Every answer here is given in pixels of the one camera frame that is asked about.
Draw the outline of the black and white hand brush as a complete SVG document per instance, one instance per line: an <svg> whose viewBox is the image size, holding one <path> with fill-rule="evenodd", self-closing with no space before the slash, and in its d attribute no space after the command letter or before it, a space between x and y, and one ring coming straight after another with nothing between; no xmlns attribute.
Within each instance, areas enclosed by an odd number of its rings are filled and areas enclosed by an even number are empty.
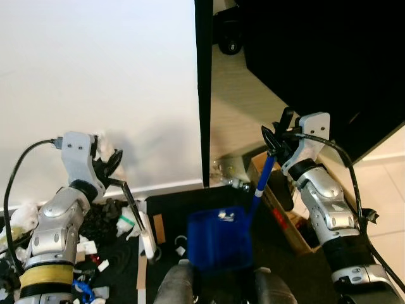
<svg viewBox="0 0 405 304"><path fill-rule="evenodd" d="M134 199L130 188L122 191L125 195L125 199L127 199L127 202L129 203L131 211L137 217L137 222L140 229L140 240L142 246L144 247L142 251L144 252L148 261L153 262L156 260L158 248L156 246L156 242L154 241L154 234L153 230L151 229L148 216L144 211L140 210L140 205L138 204L138 201Z"/></svg>

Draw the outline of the blue dustpan with handle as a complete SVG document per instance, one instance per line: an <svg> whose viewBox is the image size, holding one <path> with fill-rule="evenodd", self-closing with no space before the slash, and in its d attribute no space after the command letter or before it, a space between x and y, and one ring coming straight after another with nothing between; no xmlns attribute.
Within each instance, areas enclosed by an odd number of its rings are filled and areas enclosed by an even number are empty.
<svg viewBox="0 0 405 304"><path fill-rule="evenodd" d="M266 179L274 164L275 157L267 154L249 208L226 206L194 212L188 216L188 259L200 272L235 271L254 263L251 226L261 203ZM215 220L216 211L220 209L236 211L235 220Z"/></svg>

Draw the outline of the black floor mat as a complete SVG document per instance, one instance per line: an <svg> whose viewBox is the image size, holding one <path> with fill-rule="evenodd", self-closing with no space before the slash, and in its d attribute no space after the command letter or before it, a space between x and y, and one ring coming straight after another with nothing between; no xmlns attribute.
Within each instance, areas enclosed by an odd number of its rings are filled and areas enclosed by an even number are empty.
<svg viewBox="0 0 405 304"><path fill-rule="evenodd" d="M251 205L251 193L219 186L203 190L154 195L146 199L147 212L161 215L166 241L160 245L161 258L146 269L147 304L153 304L164 276L180 260L174 239L186 235L187 218L191 213L223 206ZM261 203L251 226L252 265L240 271L195 273L194 292L197 304L246 304L256 300L254 270L267 267L280 276L291 289L298 304L337 304L326 258L321 252L296 255L286 240L280 215L271 206ZM109 258L109 267L93 283L109 287L107 304L138 304L136 290L139 241L119 239L110 246L99 247L102 258Z"/></svg>

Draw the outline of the crumpled white paper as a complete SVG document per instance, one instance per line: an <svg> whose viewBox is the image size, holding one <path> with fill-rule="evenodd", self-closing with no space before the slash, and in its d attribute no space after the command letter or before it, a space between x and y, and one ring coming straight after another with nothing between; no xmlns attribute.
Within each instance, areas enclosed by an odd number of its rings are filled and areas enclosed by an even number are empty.
<svg viewBox="0 0 405 304"><path fill-rule="evenodd" d="M105 162L107 162L110 154L112 154L113 151L122 151L119 148L113 147L113 143L109 140L104 131L96 132L96 136L96 142L99 148L99 156L97 156L97 158L101 157Z"/></svg>

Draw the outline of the white paper with green band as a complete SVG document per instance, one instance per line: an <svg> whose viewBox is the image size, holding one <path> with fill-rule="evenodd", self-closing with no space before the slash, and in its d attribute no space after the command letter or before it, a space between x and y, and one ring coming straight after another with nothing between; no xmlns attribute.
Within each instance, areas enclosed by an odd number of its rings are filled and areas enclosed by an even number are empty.
<svg viewBox="0 0 405 304"><path fill-rule="evenodd" d="M122 210L118 223L116 223L116 229L118 229L117 237L125 236L129 239L140 234L137 217L129 209Z"/></svg>

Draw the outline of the short brown cardboard strip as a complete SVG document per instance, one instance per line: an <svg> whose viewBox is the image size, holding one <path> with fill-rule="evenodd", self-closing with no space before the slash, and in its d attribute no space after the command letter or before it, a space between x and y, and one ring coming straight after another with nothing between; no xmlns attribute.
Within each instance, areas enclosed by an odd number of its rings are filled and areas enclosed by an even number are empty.
<svg viewBox="0 0 405 304"><path fill-rule="evenodd" d="M162 245L166 241L164 219L162 214L153 215L154 237L156 243Z"/></svg>

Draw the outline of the brown cardboard box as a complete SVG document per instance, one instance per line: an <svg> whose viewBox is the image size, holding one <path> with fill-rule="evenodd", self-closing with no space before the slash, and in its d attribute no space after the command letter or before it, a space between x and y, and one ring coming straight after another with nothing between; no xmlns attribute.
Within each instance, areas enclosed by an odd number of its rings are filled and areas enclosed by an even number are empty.
<svg viewBox="0 0 405 304"><path fill-rule="evenodd" d="M280 166L273 165L261 193L261 202L269 208L291 251L298 256L313 254L321 245L309 215L304 211L295 211L296 206L304 206L304 203L294 201L296 197L296 190L281 173Z"/></svg>

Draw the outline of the black cabinet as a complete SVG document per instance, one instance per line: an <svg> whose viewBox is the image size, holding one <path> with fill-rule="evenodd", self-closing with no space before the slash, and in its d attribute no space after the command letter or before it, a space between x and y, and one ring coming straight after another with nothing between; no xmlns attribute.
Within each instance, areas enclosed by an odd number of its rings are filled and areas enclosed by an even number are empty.
<svg viewBox="0 0 405 304"><path fill-rule="evenodd" d="M239 0L247 68L358 162L405 123L403 5L396 0Z"/></svg>

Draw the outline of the crumpled white tissue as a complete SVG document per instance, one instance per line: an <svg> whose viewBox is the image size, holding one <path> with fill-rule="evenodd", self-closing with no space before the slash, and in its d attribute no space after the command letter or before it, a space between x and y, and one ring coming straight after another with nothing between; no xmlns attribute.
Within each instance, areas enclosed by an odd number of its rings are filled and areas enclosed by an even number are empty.
<svg viewBox="0 0 405 304"><path fill-rule="evenodd" d="M9 214L11 217L9 218L11 237L14 244L38 225L38 211L38 204L29 202L18 206ZM4 219L0 217L0 251L8 249L6 229L4 227Z"/></svg>

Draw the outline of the black chair caster base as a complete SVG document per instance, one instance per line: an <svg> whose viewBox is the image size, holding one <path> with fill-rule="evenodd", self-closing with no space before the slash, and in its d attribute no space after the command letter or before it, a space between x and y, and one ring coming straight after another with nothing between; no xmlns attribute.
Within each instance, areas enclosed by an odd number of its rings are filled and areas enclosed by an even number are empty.
<svg viewBox="0 0 405 304"><path fill-rule="evenodd" d="M243 47L244 14L240 3L243 0L221 0L212 16L212 38L220 52L235 55Z"/></svg>

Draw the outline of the blue plastic scrap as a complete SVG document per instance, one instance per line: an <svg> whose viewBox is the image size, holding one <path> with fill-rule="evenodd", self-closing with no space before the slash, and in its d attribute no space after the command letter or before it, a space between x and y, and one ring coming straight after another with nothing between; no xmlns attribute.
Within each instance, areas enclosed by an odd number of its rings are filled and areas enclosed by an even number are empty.
<svg viewBox="0 0 405 304"><path fill-rule="evenodd" d="M77 300L75 302L80 302L81 304L92 304L92 302L96 300L92 287L90 287L86 282L74 280L72 286L78 291Z"/></svg>

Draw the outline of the grey left robot leg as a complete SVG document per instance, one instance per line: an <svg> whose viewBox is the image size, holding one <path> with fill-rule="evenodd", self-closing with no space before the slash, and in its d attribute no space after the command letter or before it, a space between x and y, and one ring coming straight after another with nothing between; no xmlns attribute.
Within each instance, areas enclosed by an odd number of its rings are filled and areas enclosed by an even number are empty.
<svg viewBox="0 0 405 304"><path fill-rule="evenodd" d="M180 260L168 270L153 304L194 304L193 283L193 265L190 260Z"/></svg>

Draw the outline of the grey robot leg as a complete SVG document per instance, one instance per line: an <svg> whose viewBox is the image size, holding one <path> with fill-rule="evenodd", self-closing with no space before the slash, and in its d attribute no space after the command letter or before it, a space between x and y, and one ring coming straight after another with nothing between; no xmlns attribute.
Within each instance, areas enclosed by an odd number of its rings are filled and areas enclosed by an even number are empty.
<svg viewBox="0 0 405 304"><path fill-rule="evenodd" d="M153 304L194 304L193 283L193 265L190 260L180 260L168 270Z"/></svg>
<svg viewBox="0 0 405 304"><path fill-rule="evenodd" d="M257 304L297 304L284 280L267 267L254 271Z"/></svg>

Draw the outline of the grey right robot leg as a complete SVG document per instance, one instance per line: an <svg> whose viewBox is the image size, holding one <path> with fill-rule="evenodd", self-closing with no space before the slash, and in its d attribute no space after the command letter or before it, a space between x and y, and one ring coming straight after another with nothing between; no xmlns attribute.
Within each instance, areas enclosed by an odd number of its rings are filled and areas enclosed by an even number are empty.
<svg viewBox="0 0 405 304"><path fill-rule="evenodd" d="M284 280L267 267L254 271L257 304L297 304Z"/></svg>

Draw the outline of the black door post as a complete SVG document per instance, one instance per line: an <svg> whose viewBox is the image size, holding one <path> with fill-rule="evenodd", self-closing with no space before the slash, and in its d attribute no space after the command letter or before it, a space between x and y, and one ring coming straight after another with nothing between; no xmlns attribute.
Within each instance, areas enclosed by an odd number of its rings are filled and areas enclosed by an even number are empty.
<svg viewBox="0 0 405 304"><path fill-rule="evenodd" d="M197 92L201 133L202 184L210 186L211 62L213 41L213 0L194 0L197 50Z"/></svg>

